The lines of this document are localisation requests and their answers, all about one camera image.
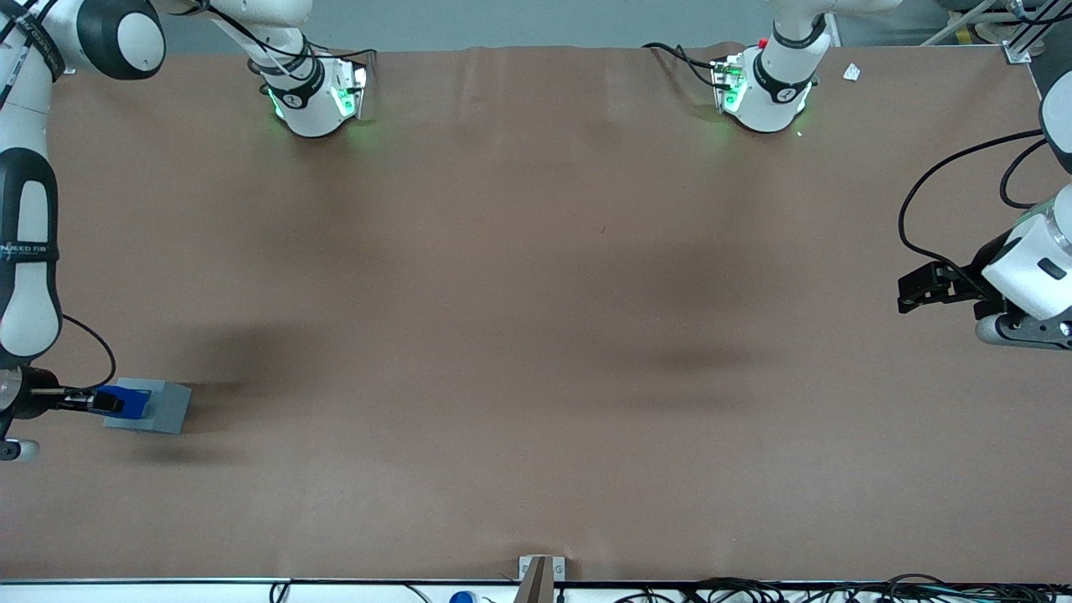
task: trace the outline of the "black band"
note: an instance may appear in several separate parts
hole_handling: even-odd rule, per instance
[[[1047,114],[1059,116],[1058,121],[1066,119],[1064,112],[1068,109],[1066,107],[1056,108],[1053,105],[1057,103],[1055,99],[1062,95],[1060,92],[1067,90],[1072,90],[1072,72],[1057,78],[1057,82],[1049,88],[1049,92],[1043,97],[1042,103],[1039,104],[1039,123],[1042,124],[1042,133],[1046,136],[1046,141],[1049,142],[1049,150],[1057,157],[1057,162],[1061,164],[1061,167],[1066,172],[1072,174],[1072,136],[1062,135],[1060,139],[1054,139],[1054,136],[1049,133],[1054,123],[1046,123],[1046,121],[1049,121],[1046,119]]]
[[[55,245],[25,240],[6,240],[0,245],[0,261],[9,264],[56,262],[59,259],[60,250]]]
[[[760,88],[766,90],[771,94],[771,100],[779,105],[786,103],[791,103],[801,95],[801,92],[807,88],[808,84],[812,83],[812,77],[815,73],[808,76],[807,79],[803,82],[798,82],[795,84],[789,84],[787,82],[781,82],[780,79],[774,78],[766,70],[763,69],[763,52],[760,50],[756,55],[756,61],[753,62],[751,69],[756,74],[756,83],[759,84]]]
[[[822,35],[822,32],[827,31],[827,18],[823,15],[817,15],[815,20],[812,21],[812,34],[804,40],[790,40],[785,35],[778,33],[777,25],[774,26],[774,40],[778,44],[781,44],[786,48],[792,48],[794,50],[803,50]]]
[[[46,219],[48,220],[46,240],[25,242],[19,240],[18,222],[23,215],[26,185],[38,182],[45,190]],[[59,216],[56,173],[48,160],[36,151],[13,147],[0,151],[0,241],[11,245],[9,255],[0,258],[0,313],[15,293],[15,274],[18,264],[41,262],[46,266],[46,286],[56,320],[61,321],[59,294],[56,291],[56,259],[59,256],[57,242],[57,218]],[[32,356],[16,356],[0,345],[0,369],[25,366],[45,353],[41,350]]]
[[[56,41],[53,40],[51,35],[48,35],[45,28],[41,27],[36,17],[30,11],[27,11],[25,6],[15,2],[15,0],[0,0],[0,13],[8,15],[8,18],[15,24],[15,27],[26,35],[34,48],[45,58],[48,71],[53,73],[53,82],[59,79],[66,69],[66,63],[63,62],[63,55],[60,54]]]
[[[316,62],[316,67],[313,68],[313,73],[309,79],[301,83],[301,86],[297,88],[287,90],[284,88],[277,88],[276,86],[270,86],[269,89],[276,100],[283,103],[287,108],[299,109],[306,108],[309,105],[309,99],[313,98],[313,94],[321,91],[321,87],[324,86],[324,63],[313,59]]]
[[[266,49],[265,54],[268,54],[270,52],[271,50]],[[309,40],[302,36],[301,52],[298,53],[298,56],[293,57],[291,59],[291,62],[284,63],[283,69],[279,69],[278,67],[266,67],[258,62],[253,61],[253,59],[250,59],[250,61],[253,62],[254,65],[256,65],[257,71],[259,72],[258,75],[291,75],[299,67],[301,67],[301,63],[306,62],[306,59],[316,60],[313,55],[313,47],[309,45]]]
[[[152,77],[160,71],[160,64],[149,71],[142,71],[126,62],[123,57],[122,48],[119,47],[119,24],[128,15],[133,14],[149,17],[157,24],[157,28],[160,28],[160,16],[157,15],[157,10],[144,0],[84,2],[78,9],[75,23],[78,30],[78,43],[81,44],[81,49],[86,53],[89,62],[108,77],[145,79]]]
[[[194,15],[199,15],[212,8],[211,0],[191,0],[196,2],[197,5],[181,13],[170,13],[173,17],[192,17]]]

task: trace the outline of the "gray wall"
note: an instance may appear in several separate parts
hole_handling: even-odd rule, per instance
[[[948,19],[934,0],[904,0],[887,13],[837,17],[837,25],[846,46],[914,46],[946,27]]]
[[[760,0],[316,0],[306,34],[340,48],[455,50],[472,46],[690,47],[769,34]],[[164,17],[174,53],[238,48],[203,18]]]

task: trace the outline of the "gray box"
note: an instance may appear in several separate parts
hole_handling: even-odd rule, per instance
[[[182,422],[187,417],[187,409],[190,408],[192,389],[170,381],[125,377],[120,378],[116,385],[128,389],[148,392],[149,401],[145,405],[143,418],[107,417],[104,420],[105,427],[150,433],[179,433],[182,431]]]

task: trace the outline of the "green led light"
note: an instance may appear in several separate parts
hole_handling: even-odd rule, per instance
[[[354,108],[354,94],[352,94],[348,90],[337,90],[336,88],[332,88],[331,92],[336,98],[336,104],[339,105],[339,113],[341,113],[343,117],[354,115],[356,111]]]
[[[279,101],[276,100],[276,94],[272,93],[271,89],[268,90],[268,98],[271,99],[271,104],[276,107],[276,117],[286,119],[283,116],[283,108],[279,106]]]
[[[741,108],[741,101],[744,99],[744,93],[747,91],[747,86],[734,86],[732,89],[727,90],[723,107],[729,112],[738,111]]]

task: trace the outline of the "white paper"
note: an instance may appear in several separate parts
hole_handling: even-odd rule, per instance
[[[848,79],[849,82],[860,79],[860,68],[857,67],[857,63],[849,63],[849,69],[845,70],[845,75],[842,77]]]

